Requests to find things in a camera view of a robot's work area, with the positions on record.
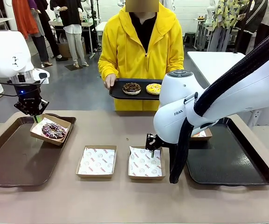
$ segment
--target black shirt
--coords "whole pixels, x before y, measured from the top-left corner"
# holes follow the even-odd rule
[[[39,15],[39,18],[42,22],[48,22],[50,21],[50,17],[48,16],[47,12],[45,11],[47,9],[48,3],[46,0],[35,0],[35,3],[38,7],[38,10],[41,12]]]
[[[155,26],[157,14],[146,21],[144,21],[143,24],[140,23],[140,20],[138,17],[135,16],[134,13],[129,13],[129,16],[131,18],[132,24],[136,30],[136,33],[138,35],[138,38],[140,42],[142,43],[145,52],[148,52],[148,46],[150,43],[151,35],[153,32],[153,28]]]
[[[56,8],[57,6],[66,6],[68,8],[67,10],[60,12],[60,17],[62,19],[64,27],[71,24],[82,24],[78,12],[78,8],[83,9],[80,0],[50,0],[51,10],[54,10],[54,8]]]

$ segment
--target hand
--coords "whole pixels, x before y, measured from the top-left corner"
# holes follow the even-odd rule
[[[59,8],[58,11],[62,12],[62,11],[65,11],[65,10],[67,10],[67,9],[68,9],[68,8],[67,8],[66,6],[63,6],[63,7]]]
[[[115,81],[116,81],[116,74],[109,74],[105,78],[105,82],[104,82],[105,88],[109,90],[112,86],[114,86]]]
[[[246,16],[246,13],[241,14],[238,16],[237,20],[243,20],[245,18],[245,16]]]

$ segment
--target chocolate donut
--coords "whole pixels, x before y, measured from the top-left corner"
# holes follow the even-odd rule
[[[52,123],[45,124],[42,128],[42,133],[50,139],[62,139],[66,134],[62,126]]]
[[[137,95],[140,93],[141,90],[142,88],[137,83],[126,83],[123,86],[123,92],[128,95]]]

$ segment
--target hood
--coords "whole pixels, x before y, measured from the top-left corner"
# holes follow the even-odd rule
[[[132,25],[129,13],[125,11],[123,7],[119,12],[119,19],[122,24],[123,29],[129,36],[136,35],[134,26]],[[159,3],[159,12],[157,13],[157,18],[155,22],[155,27],[160,35],[165,35],[176,22],[176,15],[171,10],[165,8],[161,3]]]

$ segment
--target stool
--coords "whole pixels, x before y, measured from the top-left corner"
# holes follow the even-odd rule
[[[185,33],[185,36],[183,38],[183,43],[185,44],[185,47],[192,48],[194,40],[195,40],[195,32],[186,32]]]

